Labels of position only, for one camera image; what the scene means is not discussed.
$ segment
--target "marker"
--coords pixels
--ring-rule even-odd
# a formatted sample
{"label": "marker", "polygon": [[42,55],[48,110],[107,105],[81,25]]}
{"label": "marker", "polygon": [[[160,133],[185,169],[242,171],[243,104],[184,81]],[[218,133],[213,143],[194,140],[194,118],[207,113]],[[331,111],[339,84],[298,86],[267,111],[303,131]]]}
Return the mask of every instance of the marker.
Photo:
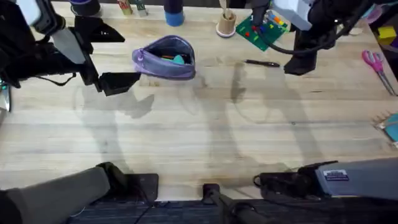
{"label": "marker", "polygon": [[132,9],[129,0],[118,0],[119,7],[122,9],[124,15],[131,15]]}
{"label": "marker", "polygon": [[246,60],[246,63],[253,64],[253,65],[262,65],[265,67],[271,67],[271,68],[279,68],[280,65],[276,62],[260,62],[256,60]]}

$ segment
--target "blue bottle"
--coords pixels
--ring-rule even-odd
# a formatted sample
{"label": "blue bottle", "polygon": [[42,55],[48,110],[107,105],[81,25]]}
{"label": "blue bottle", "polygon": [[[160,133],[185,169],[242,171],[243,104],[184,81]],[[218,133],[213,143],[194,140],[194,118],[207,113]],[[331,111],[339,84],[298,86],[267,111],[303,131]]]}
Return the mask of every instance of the blue bottle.
{"label": "blue bottle", "polygon": [[182,0],[164,0],[164,12],[169,26],[177,27],[184,23]]}

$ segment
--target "pencil cup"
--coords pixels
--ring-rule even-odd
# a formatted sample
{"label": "pencil cup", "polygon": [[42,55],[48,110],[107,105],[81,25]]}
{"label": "pencil cup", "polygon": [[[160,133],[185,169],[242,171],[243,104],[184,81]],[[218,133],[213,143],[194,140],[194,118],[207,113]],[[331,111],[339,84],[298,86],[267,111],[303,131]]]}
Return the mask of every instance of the pencil cup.
{"label": "pencil cup", "polygon": [[224,13],[222,13],[216,27],[217,34],[224,38],[232,37],[235,34],[235,22],[236,15],[233,12],[230,18],[225,18]]}

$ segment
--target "pen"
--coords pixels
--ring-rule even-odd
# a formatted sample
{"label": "pen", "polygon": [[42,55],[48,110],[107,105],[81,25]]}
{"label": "pen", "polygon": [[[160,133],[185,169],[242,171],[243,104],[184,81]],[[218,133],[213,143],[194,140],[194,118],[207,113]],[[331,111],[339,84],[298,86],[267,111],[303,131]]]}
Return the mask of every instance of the pen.
{"label": "pen", "polygon": [[256,61],[256,60],[246,60],[245,62],[253,64],[253,65],[262,65],[262,66],[272,67],[272,68],[279,68],[280,67],[280,65],[278,63],[275,63],[275,62],[260,62],[260,61]]}

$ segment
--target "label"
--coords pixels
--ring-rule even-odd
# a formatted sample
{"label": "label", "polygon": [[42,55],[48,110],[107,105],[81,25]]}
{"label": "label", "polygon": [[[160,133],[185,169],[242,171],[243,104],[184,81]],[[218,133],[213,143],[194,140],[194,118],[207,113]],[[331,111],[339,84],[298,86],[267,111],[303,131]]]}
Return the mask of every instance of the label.
{"label": "label", "polygon": [[323,171],[327,181],[349,181],[347,171],[345,170],[325,170]]}

